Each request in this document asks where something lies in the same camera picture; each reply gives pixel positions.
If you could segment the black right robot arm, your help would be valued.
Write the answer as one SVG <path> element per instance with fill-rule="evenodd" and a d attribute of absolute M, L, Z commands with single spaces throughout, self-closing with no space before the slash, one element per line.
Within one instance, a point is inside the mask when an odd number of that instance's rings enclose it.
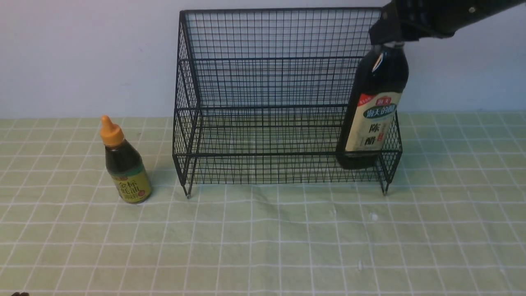
<path fill-rule="evenodd" d="M 448 39 L 457 30 L 524 4 L 524 0 L 392 0 L 371 26 L 372 45 Z"/>

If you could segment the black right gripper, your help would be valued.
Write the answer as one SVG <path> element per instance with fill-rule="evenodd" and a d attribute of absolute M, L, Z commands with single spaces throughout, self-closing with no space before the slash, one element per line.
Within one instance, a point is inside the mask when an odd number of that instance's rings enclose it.
<path fill-rule="evenodd" d="M 369 30 L 372 45 L 445 39 L 456 32 L 457 17 L 445 0 L 392 0 Z"/>

